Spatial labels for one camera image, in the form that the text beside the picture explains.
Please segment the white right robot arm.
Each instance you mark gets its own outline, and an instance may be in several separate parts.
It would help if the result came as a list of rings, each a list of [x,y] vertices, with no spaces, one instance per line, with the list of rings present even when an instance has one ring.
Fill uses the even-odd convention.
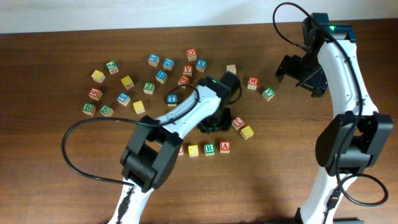
[[[349,24],[332,24],[326,13],[307,15],[302,22],[303,57],[286,55],[275,76],[296,79],[313,97],[330,91],[333,119],[319,135],[315,155],[318,175],[307,201],[297,209],[297,223],[334,223],[342,198],[356,205],[376,207],[389,197],[386,186],[379,202],[361,202],[347,193],[364,170],[373,166],[393,123],[378,112],[364,84],[357,60],[356,36]]]

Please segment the yellow O wooden block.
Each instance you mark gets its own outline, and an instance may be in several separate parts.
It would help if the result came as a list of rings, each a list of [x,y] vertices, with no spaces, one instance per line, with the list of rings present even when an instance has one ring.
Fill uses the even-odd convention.
[[[198,157],[199,156],[198,145],[188,146],[188,154],[190,157]]]

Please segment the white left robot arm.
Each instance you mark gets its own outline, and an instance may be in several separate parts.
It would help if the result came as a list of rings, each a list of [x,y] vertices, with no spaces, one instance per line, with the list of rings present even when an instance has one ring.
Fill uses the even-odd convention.
[[[240,91],[241,82],[231,72],[219,80],[202,78],[172,111],[141,119],[120,158],[124,183],[110,223],[139,223],[151,193],[174,169],[184,137],[194,128],[203,133],[227,131],[232,123],[229,99]]]

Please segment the red I wooden block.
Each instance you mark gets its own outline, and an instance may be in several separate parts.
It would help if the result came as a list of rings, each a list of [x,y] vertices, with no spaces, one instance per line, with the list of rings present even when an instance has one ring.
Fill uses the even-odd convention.
[[[182,155],[184,155],[184,149],[183,149],[183,146],[180,146],[180,149],[179,149],[178,155],[179,155],[179,156],[182,156]]]

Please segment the red A wooden block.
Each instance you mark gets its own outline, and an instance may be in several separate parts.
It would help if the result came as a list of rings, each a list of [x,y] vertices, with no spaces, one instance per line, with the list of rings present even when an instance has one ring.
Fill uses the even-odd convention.
[[[220,142],[220,153],[230,153],[231,143],[229,141]]]

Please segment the green R wooden block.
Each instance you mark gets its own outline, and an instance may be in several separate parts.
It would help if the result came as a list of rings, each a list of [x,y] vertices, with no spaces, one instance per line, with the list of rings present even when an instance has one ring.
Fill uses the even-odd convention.
[[[215,155],[215,145],[214,144],[205,144],[204,145],[205,156],[214,156]]]

